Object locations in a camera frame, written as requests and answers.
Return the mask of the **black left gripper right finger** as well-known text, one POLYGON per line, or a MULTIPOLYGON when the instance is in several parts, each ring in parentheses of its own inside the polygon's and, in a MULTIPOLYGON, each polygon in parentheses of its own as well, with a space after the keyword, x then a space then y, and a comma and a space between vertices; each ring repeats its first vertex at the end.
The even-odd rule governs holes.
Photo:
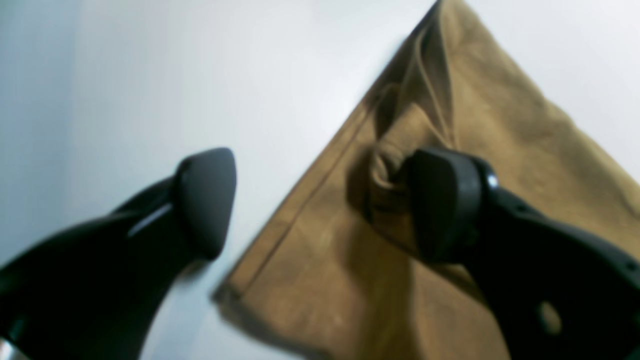
POLYGON ((635 257, 542 214, 466 153, 415 151, 407 185, 416 257, 464 266, 512 359, 639 358, 635 257))

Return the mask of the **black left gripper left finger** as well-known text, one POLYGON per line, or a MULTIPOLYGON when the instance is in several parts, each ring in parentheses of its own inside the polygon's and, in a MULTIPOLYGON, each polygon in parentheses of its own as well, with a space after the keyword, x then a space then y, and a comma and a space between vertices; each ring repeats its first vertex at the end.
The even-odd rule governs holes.
POLYGON ((1 358, 137 360, 175 278, 221 255, 236 187, 233 151, 195 153, 16 256, 0 273, 1 358))

